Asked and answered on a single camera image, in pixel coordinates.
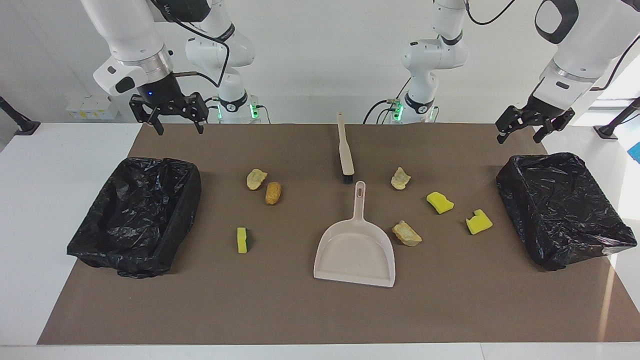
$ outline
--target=brown table surface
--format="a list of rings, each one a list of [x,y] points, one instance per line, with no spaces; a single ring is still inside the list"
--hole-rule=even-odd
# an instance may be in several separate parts
[[[495,127],[471,124],[347,126],[356,180],[367,183],[365,218],[396,255],[396,285],[376,288],[313,278],[324,230],[350,218],[330,125],[143,127],[130,156],[195,163],[202,176],[196,222],[170,273],[144,280],[77,262],[39,344],[316,344],[640,341],[640,314],[608,260],[544,272],[505,212],[495,175],[514,154],[541,154],[531,131],[504,145]],[[404,191],[389,180],[402,166]],[[245,185],[253,168],[283,186],[280,203]],[[443,215],[425,201],[455,202]],[[471,236],[465,217],[493,220]],[[407,221],[424,241],[398,244]],[[237,254],[236,227],[253,246]]]

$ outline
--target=white dustpan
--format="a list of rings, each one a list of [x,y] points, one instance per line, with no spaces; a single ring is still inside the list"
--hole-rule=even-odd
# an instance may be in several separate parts
[[[316,252],[314,277],[391,288],[396,261],[391,241],[379,227],[364,220],[366,185],[356,184],[353,218],[331,225]]]

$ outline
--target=black pole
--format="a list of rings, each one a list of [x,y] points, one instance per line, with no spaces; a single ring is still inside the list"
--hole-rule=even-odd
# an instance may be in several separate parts
[[[633,114],[637,110],[640,110],[640,97],[634,100],[629,106],[627,106],[626,109],[622,110],[622,112],[618,116],[616,116],[616,118],[613,119],[610,123],[608,123],[608,125],[594,126],[593,128],[601,138],[617,140],[618,138],[613,135],[613,131],[618,125],[622,124],[629,118],[631,114]]]
[[[39,121],[31,121],[31,119],[27,118],[23,114],[19,113],[16,109],[14,109],[8,102],[5,101],[3,97],[0,96],[0,109],[4,110],[4,112],[9,115],[20,130],[16,131],[16,135],[31,135],[33,134],[38,126],[40,126]]]

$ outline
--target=yellow sponge piece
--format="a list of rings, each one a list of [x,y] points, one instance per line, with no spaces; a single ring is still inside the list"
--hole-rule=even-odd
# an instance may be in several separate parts
[[[246,254],[246,228],[238,227],[238,254]]]
[[[474,217],[467,219],[467,227],[471,235],[475,235],[481,231],[489,229],[493,226],[493,222],[489,220],[484,211],[478,209],[474,211]]]
[[[453,202],[447,200],[447,197],[439,192],[432,192],[427,195],[427,201],[433,205],[438,214],[442,214],[453,209]]]

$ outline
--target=black trash bag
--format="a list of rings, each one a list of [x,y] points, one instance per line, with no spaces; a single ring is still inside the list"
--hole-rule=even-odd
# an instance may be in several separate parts
[[[574,154],[512,156],[496,183],[531,259],[546,270],[637,245]]]
[[[200,173],[185,161],[127,158],[113,171],[67,246],[93,267],[143,279],[171,268],[195,220]]]

